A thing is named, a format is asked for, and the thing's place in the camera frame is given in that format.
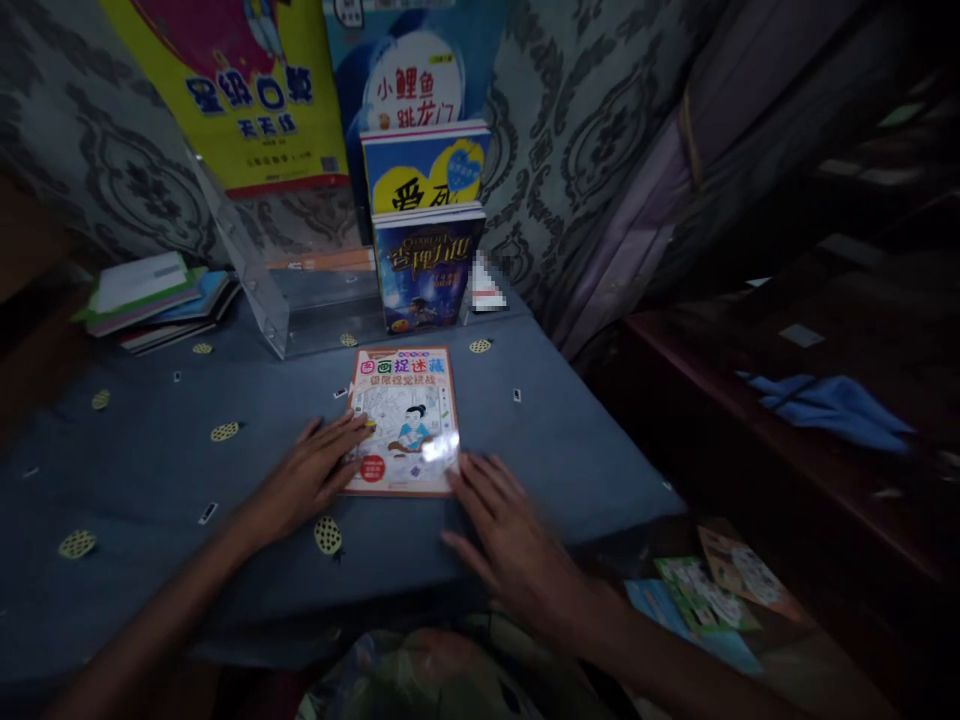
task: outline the blue cloth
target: blue cloth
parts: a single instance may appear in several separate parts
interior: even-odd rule
[[[910,450],[896,433],[914,429],[888,412],[855,380],[839,375],[817,381],[813,375],[795,375],[775,382],[745,372],[737,375],[764,393],[761,405],[791,425],[822,428],[873,450],[898,454]]]
[[[467,326],[378,345],[449,348],[463,444],[499,455],[568,544],[685,512],[536,321],[513,314],[521,309],[513,302]],[[99,344],[96,361],[26,424],[0,462],[0,545],[9,550],[0,700],[11,683],[81,667],[217,531],[310,418],[346,409],[333,394],[350,383],[352,348],[280,361],[248,303],[235,309],[225,327],[198,336],[214,346],[211,355],[191,352],[189,342],[143,357]],[[493,349],[470,352],[480,338]],[[522,389],[522,404],[513,388]],[[110,404],[97,412],[90,401],[104,389]],[[213,428],[234,421],[246,423],[235,438],[210,441]],[[219,507],[199,525],[211,502]],[[305,629],[312,618],[363,613],[347,627],[383,627],[369,616],[374,599],[473,588],[469,569],[439,540],[457,510],[452,498],[340,498],[329,514],[343,533],[341,561],[317,549],[311,524],[266,548],[225,588],[196,651],[215,662],[303,667],[330,650],[327,635]],[[59,557],[60,542],[78,529],[96,535],[94,551]],[[399,607],[378,601],[376,612]]]

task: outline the blue tablecloth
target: blue tablecloth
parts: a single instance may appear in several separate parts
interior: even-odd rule
[[[4,458],[0,684],[76,669],[260,483],[308,419],[345,410],[333,394],[350,382],[352,349],[280,361],[246,303],[237,305],[226,327],[198,338],[212,355],[193,353],[192,341],[141,358],[104,349]],[[470,352],[480,338],[493,349]],[[568,543],[685,510],[528,314],[383,344],[449,347],[463,445],[502,457]],[[110,403],[97,412],[90,403],[102,389]],[[210,441],[232,421],[247,426]],[[199,525],[211,502],[218,510]],[[342,498],[331,511],[341,562],[319,552],[310,526],[264,550],[226,589],[201,647],[229,659],[218,633],[466,575],[438,539],[453,503]],[[65,560],[57,548],[76,529],[96,535],[96,550]],[[300,661],[282,638],[250,643],[241,661]]]

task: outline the paper card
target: paper card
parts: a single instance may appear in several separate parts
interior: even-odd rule
[[[804,325],[791,325],[780,331],[780,337],[802,348],[812,347],[824,341],[823,335],[815,333]]]
[[[186,281],[186,271],[178,252],[107,268],[100,274],[96,311],[107,313],[183,285]]]
[[[654,562],[680,614],[694,632],[760,629],[740,598],[707,577],[699,558],[658,558]]]
[[[698,528],[717,585],[796,622],[808,622],[800,604],[749,546]]]

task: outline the right hand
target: right hand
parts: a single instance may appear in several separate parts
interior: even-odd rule
[[[576,629],[604,614],[613,591],[580,572],[537,518],[526,493],[499,458],[460,455],[447,479],[487,551],[444,532],[443,541],[473,568],[506,609],[555,644],[572,649]]]

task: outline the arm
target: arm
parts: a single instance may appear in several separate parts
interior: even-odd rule
[[[518,619],[669,712],[686,718],[783,718],[802,713],[629,607],[584,576],[550,537],[498,459],[462,455],[450,486],[487,551],[443,540]]]
[[[293,449],[227,524],[97,653],[46,713],[48,720],[133,714],[138,692],[183,652],[220,590],[254,553],[330,505],[359,463],[337,468],[369,434],[350,413],[318,431],[309,423]]]

